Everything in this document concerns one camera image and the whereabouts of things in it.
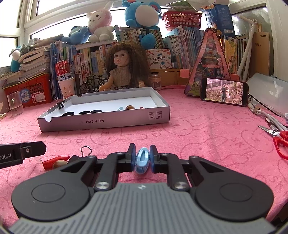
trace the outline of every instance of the gray gripper housing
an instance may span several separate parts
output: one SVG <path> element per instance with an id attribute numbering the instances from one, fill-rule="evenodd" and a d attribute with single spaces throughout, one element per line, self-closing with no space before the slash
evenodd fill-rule
<path id="1" fill-rule="evenodd" d="M 67 219 L 20 218 L 9 230 L 14 234 L 269 234 L 275 228 L 264 218 L 240 223 L 217 219 L 202 211 L 189 193 L 174 191 L 166 183 L 117 183 L 110 191 L 96 192 L 83 210 Z"/>

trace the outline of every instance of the black circular pad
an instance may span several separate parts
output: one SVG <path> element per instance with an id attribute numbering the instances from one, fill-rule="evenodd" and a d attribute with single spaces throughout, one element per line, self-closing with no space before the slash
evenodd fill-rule
<path id="1" fill-rule="evenodd" d="M 66 112 L 62 116 L 68 116 L 68 115 L 74 115 L 74 112 L 73 111 Z"/>
<path id="2" fill-rule="evenodd" d="M 265 217 L 273 192 L 261 181 L 226 171 L 210 173 L 197 187 L 195 199 L 207 213 L 227 221 L 245 222 Z"/>
<path id="3" fill-rule="evenodd" d="M 53 170 L 19 184 L 11 196 L 18 217 L 49 222 L 70 217 L 90 199 L 78 173 Z"/>
<path id="4" fill-rule="evenodd" d="M 90 111 L 90 113 L 100 113 L 102 112 L 102 110 L 93 110 L 93 111 Z"/>
<path id="5" fill-rule="evenodd" d="M 82 114 L 89 114 L 90 113 L 90 111 L 82 111 L 82 112 L 80 112 L 78 115 L 82 115 Z"/>

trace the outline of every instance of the triangular toy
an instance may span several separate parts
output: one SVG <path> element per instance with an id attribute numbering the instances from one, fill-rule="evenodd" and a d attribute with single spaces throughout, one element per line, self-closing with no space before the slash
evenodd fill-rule
<path id="1" fill-rule="evenodd" d="M 201 47 L 184 93 L 187 96 L 200 96 L 202 78 L 220 78 L 230 80 L 228 66 L 214 29 L 206 29 Z"/>

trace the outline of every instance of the table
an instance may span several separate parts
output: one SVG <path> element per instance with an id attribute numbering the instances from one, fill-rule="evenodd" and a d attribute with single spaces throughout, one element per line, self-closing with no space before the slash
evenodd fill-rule
<path id="1" fill-rule="evenodd" d="M 0 143 L 43 141 L 44 156 L 28 158 L 22 165 L 0 170 L 0 214 L 11 226 L 17 216 L 11 204 L 11 193 L 22 181 L 44 173 L 42 161 L 59 155 L 81 155 L 82 146 L 90 146 L 98 158 L 126 151 L 130 143 L 137 150 L 155 144 L 159 152 L 177 154 L 181 159 L 198 155 L 212 162 L 266 183 L 274 193 L 274 203 L 267 216 L 271 221 L 288 202 L 288 160 L 276 152 L 272 138 L 258 124 L 264 120 L 247 107 L 202 102 L 189 98 L 183 90 L 161 90 L 160 95 L 171 106 L 167 124 L 112 129 L 41 133 L 37 117 L 55 103 L 27 107 L 24 113 L 6 117 L 0 122 Z M 121 182 L 163 182 L 164 174 L 122 173 Z"/>

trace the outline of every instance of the scissors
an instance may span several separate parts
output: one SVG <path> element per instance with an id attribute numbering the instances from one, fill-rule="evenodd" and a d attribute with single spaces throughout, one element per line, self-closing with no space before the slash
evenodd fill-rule
<path id="1" fill-rule="evenodd" d="M 273 142 L 276 147 L 277 153 L 279 154 L 280 157 L 284 159 L 288 159 L 288 155 L 284 155 L 279 150 L 279 144 L 282 144 L 283 146 L 288 147 L 288 131 L 275 131 L 275 130 L 265 128 L 261 125 L 258 125 L 258 127 L 273 136 Z"/>

